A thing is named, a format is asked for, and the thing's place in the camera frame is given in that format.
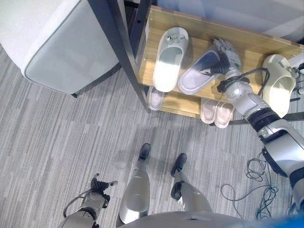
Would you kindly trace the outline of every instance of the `gray carpet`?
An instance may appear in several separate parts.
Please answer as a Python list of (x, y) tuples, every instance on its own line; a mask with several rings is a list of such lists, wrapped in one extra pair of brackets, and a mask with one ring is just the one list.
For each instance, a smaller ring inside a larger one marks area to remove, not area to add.
[[(170, 169), (182, 152), (188, 155), (189, 180), (217, 213), (237, 215), (220, 194), (223, 183), (233, 185), (237, 197), (261, 184), (245, 176), (247, 160), (262, 148), (249, 125), (219, 129), (190, 117), (147, 114), (123, 70), (74, 99), (24, 79), (0, 48), (0, 97), (1, 228), (56, 227), (64, 206), (95, 172), (104, 181), (118, 180), (106, 191), (111, 201), (98, 218), (101, 227), (114, 227), (143, 143), (152, 145), (150, 214), (182, 210), (170, 198)], [(291, 111), (304, 111), (303, 101), (292, 103)], [(304, 132), (304, 122), (293, 125)], [(273, 172), (272, 178), (279, 192), (270, 211), (279, 217), (286, 213), (291, 190), (288, 179)], [(262, 193), (236, 203), (244, 218), (254, 219)]]

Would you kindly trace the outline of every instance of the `robot leg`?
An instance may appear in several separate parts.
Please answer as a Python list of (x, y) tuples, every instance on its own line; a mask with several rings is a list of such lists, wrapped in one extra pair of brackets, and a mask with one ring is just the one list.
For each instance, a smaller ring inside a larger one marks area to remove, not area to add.
[(136, 168), (123, 194), (116, 227), (147, 216), (150, 205), (150, 181), (146, 172), (150, 145), (145, 143), (139, 153)]
[(182, 199), (184, 211), (213, 212), (206, 197), (200, 190), (189, 183), (188, 178), (182, 171), (182, 167), (186, 161), (181, 160), (181, 156), (179, 156), (171, 171), (172, 176), (175, 178), (171, 197), (175, 200)]

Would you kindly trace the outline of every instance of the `white wall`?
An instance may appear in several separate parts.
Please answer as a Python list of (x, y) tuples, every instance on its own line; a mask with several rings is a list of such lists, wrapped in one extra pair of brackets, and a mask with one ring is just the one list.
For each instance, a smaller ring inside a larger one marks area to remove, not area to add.
[(158, 6), (299, 41), (304, 0), (158, 0)]

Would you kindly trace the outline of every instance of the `black boot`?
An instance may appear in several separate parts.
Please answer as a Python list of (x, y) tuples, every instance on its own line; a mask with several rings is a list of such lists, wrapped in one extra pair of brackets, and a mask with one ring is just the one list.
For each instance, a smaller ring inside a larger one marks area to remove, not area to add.
[(175, 177), (176, 172), (179, 172), (182, 170), (182, 168), (184, 167), (185, 163), (187, 161), (187, 155), (185, 153), (181, 153), (176, 161), (175, 164), (171, 170), (171, 176)]
[(142, 160), (142, 161), (147, 160), (150, 155), (150, 149), (151, 149), (150, 144), (145, 143), (144, 145), (142, 145), (142, 148), (139, 151), (138, 160)]

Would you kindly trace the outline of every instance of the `white slipper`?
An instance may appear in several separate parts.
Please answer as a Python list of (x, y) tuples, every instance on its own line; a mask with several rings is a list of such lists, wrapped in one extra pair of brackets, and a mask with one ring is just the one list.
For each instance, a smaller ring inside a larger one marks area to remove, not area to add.
[(200, 71), (211, 68), (219, 62), (215, 45), (212, 45), (189, 69), (183, 73), (177, 82), (179, 89), (187, 95), (192, 95), (215, 80), (220, 74), (204, 75)]
[(217, 114), (214, 124), (219, 128), (226, 128), (233, 117), (234, 106), (230, 103), (220, 103), (217, 108)]
[(158, 91), (169, 92), (175, 88), (188, 42), (187, 31), (179, 27), (169, 29), (161, 37), (153, 73), (153, 83)]
[(295, 87), (295, 78), (286, 69), (289, 66), (287, 59), (281, 55), (268, 56), (263, 63), (270, 76), (262, 97), (281, 118), (288, 113), (290, 95)]
[(151, 110), (157, 111), (162, 108), (165, 93), (158, 91), (155, 87), (150, 87), (148, 91), (148, 105)]
[(209, 100), (207, 98), (200, 99), (200, 118), (205, 124), (211, 124), (215, 120), (217, 106), (219, 101)]

